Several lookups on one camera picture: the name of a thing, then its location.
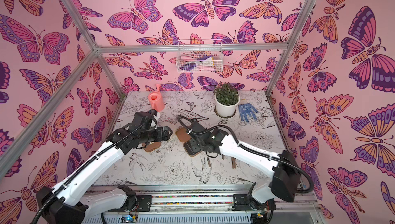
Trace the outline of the dark brown clipper case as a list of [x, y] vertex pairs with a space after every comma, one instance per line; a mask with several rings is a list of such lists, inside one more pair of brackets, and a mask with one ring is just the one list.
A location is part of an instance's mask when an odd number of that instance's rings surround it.
[[188, 133], [184, 127], [179, 127], [175, 135], [178, 140], [183, 144], [183, 148], [188, 156], [194, 157], [202, 152], [198, 146], [197, 141], [195, 141]]

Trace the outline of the tan brown clipper case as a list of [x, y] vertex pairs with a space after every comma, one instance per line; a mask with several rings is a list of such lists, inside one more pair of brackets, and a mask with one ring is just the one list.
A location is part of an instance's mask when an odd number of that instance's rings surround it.
[[153, 142], [153, 143], [150, 143], [149, 145], [147, 145], [147, 146], [144, 148], [144, 151], [147, 152], [147, 153], [153, 152], [153, 151], [159, 149], [159, 148], [161, 147], [161, 144], [162, 144], [162, 142]]

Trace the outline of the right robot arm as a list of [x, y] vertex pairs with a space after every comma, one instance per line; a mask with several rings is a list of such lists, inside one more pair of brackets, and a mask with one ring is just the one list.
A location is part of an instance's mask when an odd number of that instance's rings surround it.
[[244, 162], [264, 173], [269, 182], [255, 182], [246, 196], [245, 205], [253, 210], [263, 210], [275, 198], [293, 202], [296, 194], [314, 190], [312, 178], [296, 163], [287, 151], [269, 152], [239, 140], [228, 126], [205, 128], [193, 120], [189, 126], [182, 124], [190, 136], [187, 145], [192, 150], [225, 155]]

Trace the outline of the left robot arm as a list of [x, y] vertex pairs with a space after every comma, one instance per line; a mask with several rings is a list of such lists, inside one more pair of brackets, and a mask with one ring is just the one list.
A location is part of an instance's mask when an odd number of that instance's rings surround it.
[[137, 112], [133, 121], [113, 131], [102, 146], [72, 174], [53, 187], [44, 187], [36, 195], [39, 210], [32, 223], [40, 218], [49, 224], [81, 224], [94, 203], [83, 203], [90, 186], [115, 162], [133, 149], [146, 148], [151, 143], [168, 141], [173, 131], [158, 126], [159, 113], [151, 109]]

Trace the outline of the cream clipper case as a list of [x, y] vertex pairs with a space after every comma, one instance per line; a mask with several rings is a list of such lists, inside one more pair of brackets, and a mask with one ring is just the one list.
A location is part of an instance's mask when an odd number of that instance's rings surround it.
[[157, 124], [158, 127], [164, 127], [168, 126], [173, 132], [176, 131], [177, 126], [175, 124], [169, 123], [169, 122], [161, 122]]

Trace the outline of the long brown nail clipper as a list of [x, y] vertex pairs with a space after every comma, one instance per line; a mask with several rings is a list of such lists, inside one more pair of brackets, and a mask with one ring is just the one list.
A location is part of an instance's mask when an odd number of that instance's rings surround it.
[[235, 158], [231, 158], [231, 166], [232, 166], [232, 169], [236, 169], [236, 167], [237, 167], [237, 165], [236, 165], [236, 159]]

